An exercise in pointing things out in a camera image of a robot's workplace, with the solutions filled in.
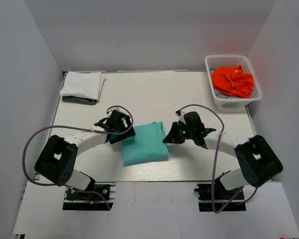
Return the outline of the teal t shirt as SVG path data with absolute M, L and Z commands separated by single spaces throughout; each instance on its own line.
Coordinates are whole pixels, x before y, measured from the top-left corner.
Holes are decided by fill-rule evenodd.
M 152 161 L 165 161 L 169 157 L 163 122 L 134 127 L 135 136 L 122 141 L 123 165 L 130 166 Z

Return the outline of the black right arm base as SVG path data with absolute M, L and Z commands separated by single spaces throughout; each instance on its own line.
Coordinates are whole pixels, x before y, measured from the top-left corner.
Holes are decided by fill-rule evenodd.
M 200 212 L 213 212 L 212 198 L 211 198 L 211 183 L 198 183 L 194 188 L 194 193 L 198 196 L 198 206 Z M 214 200 L 215 210 L 219 211 L 234 195 L 237 196 L 233 199 L 223 212 L 242 212 L 246 211 L 244 203 L 245 196 L 240 188 L 227 191 L 221 184 L 220 180 L 215 179 L 214 186 Z

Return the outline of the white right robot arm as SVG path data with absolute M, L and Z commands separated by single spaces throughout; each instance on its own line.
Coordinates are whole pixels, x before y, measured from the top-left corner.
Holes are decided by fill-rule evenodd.
M 246 185 L 259 188 L 283 171 L 282 163 L 262 136 L 256 135 L 240 143 L 214 128 L 205 127 L 197 112 L 178 111 L 176 114 L 179 120 L 172 123 L 163 143 L 183 144 L 186 140 L 193 140 L 199 147 L 219 150 L 238 160 L 238 169 L 222 173 L 214 179 L 218 197 L 228 198 L 233 189 Z

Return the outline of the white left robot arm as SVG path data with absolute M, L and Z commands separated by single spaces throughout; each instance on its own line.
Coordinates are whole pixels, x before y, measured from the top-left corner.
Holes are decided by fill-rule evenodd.
M 78 191 L 85 199 L 93 197 L 95 180 L 74 169 L 77 156 L 95 146 L 114 144 L 136 135 L 129 111 L 124 113 L 119 106 L 113 106 L 107 109 L 107 115 L 88 129 L 60 125 L 59 128 L 78 130 L 79 133 L 68 137 L 51 136 L 35 163 L 35 172 L 56 186 Z

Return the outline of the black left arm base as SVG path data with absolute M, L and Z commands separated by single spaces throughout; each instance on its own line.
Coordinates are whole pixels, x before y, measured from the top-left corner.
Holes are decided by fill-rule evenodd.
M 67 188 L 63 200 L 64 211 L 109 211 L 115 200 L 115 182 L 97 182 L 94 193 L 82 193 Z

